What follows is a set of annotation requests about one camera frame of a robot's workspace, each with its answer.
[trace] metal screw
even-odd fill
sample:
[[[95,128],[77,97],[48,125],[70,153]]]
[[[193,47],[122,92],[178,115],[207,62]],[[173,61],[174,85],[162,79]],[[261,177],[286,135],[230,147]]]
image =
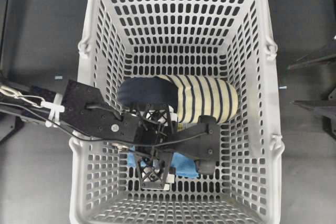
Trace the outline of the metal screw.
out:
[[[117,132],[119,130],[119,125],[117,125],[117,124],[113,124],[112,126],[111,126],[111,131],[113,131],[113,132]]]

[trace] blue towel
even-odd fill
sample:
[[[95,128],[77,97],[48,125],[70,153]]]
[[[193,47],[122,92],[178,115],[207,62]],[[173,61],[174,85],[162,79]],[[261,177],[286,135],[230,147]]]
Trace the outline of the blue towel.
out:
[[[136,167],[135,159],[133,153],[129,153],[127,156],[128,166]],[[175,167],[176,175],[187,177],[187,178],[197,178],[198,173],[196,171],[195,163],[192,159],[187,158],[180,153],[174,153],[171,167]]]

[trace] gray floor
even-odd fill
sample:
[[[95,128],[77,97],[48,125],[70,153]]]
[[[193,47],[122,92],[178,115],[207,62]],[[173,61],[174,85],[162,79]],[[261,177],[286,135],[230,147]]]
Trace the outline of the gray floor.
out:
[[[9,0],[3,57],[12,80],[62,92],[77,75],[77,42],[87,0]],[[336,141],[326,121],[290,104],[325,99],[336,66],[287,71],[336,34],[333,0],[269,0],[280,90],[282,224],[335,223]],[[55,75],[64,80],[55,81]],[[68,137],[27,124],[0,146],[0,223],[69,223]]]

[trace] cream and navy striped fabric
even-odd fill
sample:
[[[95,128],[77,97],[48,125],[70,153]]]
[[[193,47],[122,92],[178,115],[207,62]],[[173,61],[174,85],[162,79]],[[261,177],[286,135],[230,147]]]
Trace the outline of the cream and navy striped fabric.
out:
[[[177,118],[180,123],[197,123],[200,115],[211,115],[217,123],[224,123],[237,112],[237,92],[223,80],[183,75],[159,77],[178,88]]]

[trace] white plastic basket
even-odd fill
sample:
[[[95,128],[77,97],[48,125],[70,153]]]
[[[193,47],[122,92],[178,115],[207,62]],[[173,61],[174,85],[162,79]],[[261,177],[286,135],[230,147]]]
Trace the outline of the white plastic basket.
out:
[[[109,143],[72,138],[71,223],[279,223],[276,51],[267,0],[88,0],[78,80],[113,107],[125,78],[156,74],[223,78],[239,107],[221,125],[215,174],[170,191],[141,190]]]

